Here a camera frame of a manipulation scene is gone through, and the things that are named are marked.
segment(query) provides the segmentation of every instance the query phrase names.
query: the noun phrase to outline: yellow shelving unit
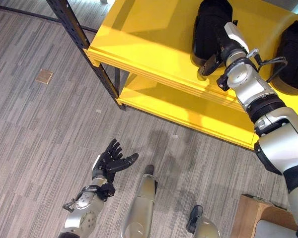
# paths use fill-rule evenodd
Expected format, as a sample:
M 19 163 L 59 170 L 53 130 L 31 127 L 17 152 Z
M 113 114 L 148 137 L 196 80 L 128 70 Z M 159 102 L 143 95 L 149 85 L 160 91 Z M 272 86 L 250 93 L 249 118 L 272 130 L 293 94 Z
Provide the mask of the yellow shelving unit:
M 233 19 L 250 49 L 271 59 L 295 15 L 261 0 L 229 0 Z M 190 59 L 193 25 L 201 0 L 116 0 L 86 54 L 132 73 L 118 101 L 251 148 L 253 126 L 232 90 L 216 84 L 224 68 L 200 78 Z M 270 66 L 261 75 L 268 78 Z M 298 95 L 278 92 L 298 113 Z
M 119 102 L 252 149 L 257 141 L 248 115 L 130 74 Z

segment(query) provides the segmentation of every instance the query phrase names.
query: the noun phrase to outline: striped carpet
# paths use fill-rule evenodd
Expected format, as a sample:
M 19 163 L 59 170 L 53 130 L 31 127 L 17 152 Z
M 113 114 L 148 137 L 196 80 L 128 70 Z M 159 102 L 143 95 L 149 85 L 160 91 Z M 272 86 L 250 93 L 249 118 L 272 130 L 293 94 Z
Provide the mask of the striped carpet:
M 41 68 L 54 73 L 48 86 L 34 82 Z M 116 194 L 90 237 L 119 237 L 149 163 L 159 183 L 152 238 L 192 237 L 185 225 L 195 204 L 228 238 L 243 193 L 288 207 L 284 179 L 253 152 L 119 110 L 60 24 L 0 10 L 0 238 L 56 237 L 67 217 L 62 204 L 90 183 L 112 138 L 140 157 L 116 175 Z

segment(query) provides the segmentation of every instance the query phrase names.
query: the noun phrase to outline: robot forearm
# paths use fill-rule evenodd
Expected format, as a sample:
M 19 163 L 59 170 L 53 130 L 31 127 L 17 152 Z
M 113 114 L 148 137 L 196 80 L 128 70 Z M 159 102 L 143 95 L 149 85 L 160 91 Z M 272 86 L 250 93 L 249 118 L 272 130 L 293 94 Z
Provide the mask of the robot forearm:
M 70 212 L 58 238 L 87 238 L 95 228 L 104 202 L 115 194 L 115 173 L 131 166 L 138 158 L 133 154 L 122 158 L 119 143 L 114 139 L 99 155 L 92 168 L 92 183 L 82 189 L 75 199 L 63 205 Z
M 258 49 L 248 53 L 243 47 L 244 38 L 235 25 L 229 22 L 224 29 L 219 28 L 216 34 L 221 46 L 221 51 L 217 53 L 221 57 L 217 56 L 217 59 L 221 58 L 226 65 L 217 84 L 224 91 L 229 88 L 234 90 L 254 123 L 255 132 L 260 137 L 254 149 L 265 168 L 285 176 L 291 211 L 298 223 L 298 115 L 286 107 L 258 74 L 258 69 L 249 59 L 255 55 L 257 63 L 262 63 Z M 205 63 L 204 72 L 210 73 L 210 69 L 214 69 L 212 62 L 210 58 Z
M 92 185 L 101 187 L 107 183 L 104 176 L 93 179 Z M 86 238 L 95 228 L 96 219 L 104 206 L 104 201 L 95 193 L 95 188 L 91 188 L 80 193 L 80 197 L 73 204 L 72 212 L 65 221 L 63 230 L 59 238 L 74 237 Z

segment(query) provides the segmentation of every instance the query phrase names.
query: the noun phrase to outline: black metal frame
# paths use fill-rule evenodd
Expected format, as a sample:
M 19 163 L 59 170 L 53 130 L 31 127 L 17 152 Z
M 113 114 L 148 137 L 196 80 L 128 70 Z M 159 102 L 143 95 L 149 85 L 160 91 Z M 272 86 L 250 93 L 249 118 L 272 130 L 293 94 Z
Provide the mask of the black metal frame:
M 109 95 L 113 98 L 117 106 L 124 110 L 124 105 L 119 105 L 116 99 L 119 97 L 119 81 L 120 74 L 119 69 L 115 69 L 115 86 L 111 82 L 108 77 L 104 67 L 100 64 L 99 67 L 93 66 L 90 62 L 89 58 L 85 54 L 83 49 L 88 49 L 90 46 L 89 40 L 83 32 L 82 27 L 80 26 L 70 4 L 67 0 L 46 0 L 46 2 L 50 5 L 54 14 L 58 17 L 62 25 L 64 26 L 67 33 L 70 35 L 73 42 L 79 48 L 79 51 L 83 54 L 90 67 L 94 70 L 96 75 L 98 76 L 100 82 L 104 85 L 105 89 L 109 93 Z

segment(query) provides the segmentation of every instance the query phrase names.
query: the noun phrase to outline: black cable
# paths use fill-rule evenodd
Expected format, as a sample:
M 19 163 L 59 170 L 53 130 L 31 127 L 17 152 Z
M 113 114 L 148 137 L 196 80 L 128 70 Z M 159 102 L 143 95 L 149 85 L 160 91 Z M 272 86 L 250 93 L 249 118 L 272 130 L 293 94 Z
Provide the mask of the black cable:
M 19 10 L 19 9 L 7 7 L 7 6 L 0 6 L 0 9 L 7 10 L 7 11 L 12 11 L 12 12 L 16 12 L 16 13 L 21 13 L 21 14 L 28 15 L 28 16 L 34 16 L 34 17 L 38 17 L 38 18 L 45 19 L 45 20 L 48 20 L 48 21 L 54 21 L 54 22 L 60 23 L 60 20 L 57 19 L 57 18 L 53 18 L 53 17 L 50 17 L 50 16 L 44 16 L 44 15 L 36 14 L 36 13 L 33 13 L 33 12 L 23 11 L 23 10 Z M 84 29 L 86 31 L 91 31 L 91 32 L 94 32 L 94 33 L 97 33 L 97 31 L 98 31 L 98 30 L 90 28 L 88 26 L 81 26 L 81 27 L 82 27 L 82 29 Z
M 259 67 L 257 69 L 257 72 L 259 72 L 261 67 L 264 66 L 264 65 L 268 65 L 268 64 L 272 64 L 272 63 L 282 63 L 283 64 L 279 67 L 279 69 L 277 69 L 275 71 L 275 73 L 272 76 L 269 77 L 269 79 L 266 80 L 267 83 L 270 83 L 273 80 L 273 78 L 275 78 L 288 64 L 287 59 L 283 56 L 262 61 L 260 55 L 256 54 L 254 58 L 255 58 L 256 62 L 258 63 L 258 65 L 259 65 Z

